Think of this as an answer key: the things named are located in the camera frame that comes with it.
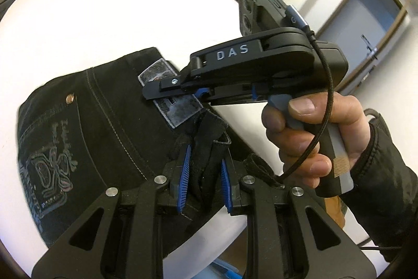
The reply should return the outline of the black jacket sleeve forearm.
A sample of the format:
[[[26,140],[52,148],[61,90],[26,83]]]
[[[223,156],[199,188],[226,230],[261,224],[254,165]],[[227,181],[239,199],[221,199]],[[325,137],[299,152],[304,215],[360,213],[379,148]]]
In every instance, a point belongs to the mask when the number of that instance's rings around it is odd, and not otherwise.
[[[354,188],[341,197],[390,262],[400,246],[417,243],[417,174],[405,165],[382,116],[369,125],[370,142],[351,169]]]

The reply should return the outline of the right hand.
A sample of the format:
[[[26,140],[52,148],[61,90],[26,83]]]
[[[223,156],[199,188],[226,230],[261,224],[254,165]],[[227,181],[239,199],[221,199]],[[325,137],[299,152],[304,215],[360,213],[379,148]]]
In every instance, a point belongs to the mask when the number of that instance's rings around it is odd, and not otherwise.
[[[327,107],[327,93],[314,93],[294,98],[288,103],[288,112],[296,120],[311,125],[319,125]],[[338,125],[344,141],[350,167],[353,167],[370,142],[370,126],[363,107],[354,96],[334,94],[333,108],[329,121]],[[278,155],[287,171],[307,149],[314,135],[304,130],[294,130],[286,125],[283,113],[271,105],[262,111],[262,123],[266,136],[278,147]],[[332,170],[332,161],[320,154],[320,144],[291,175],[297,183],[316,188],[320,179]]]

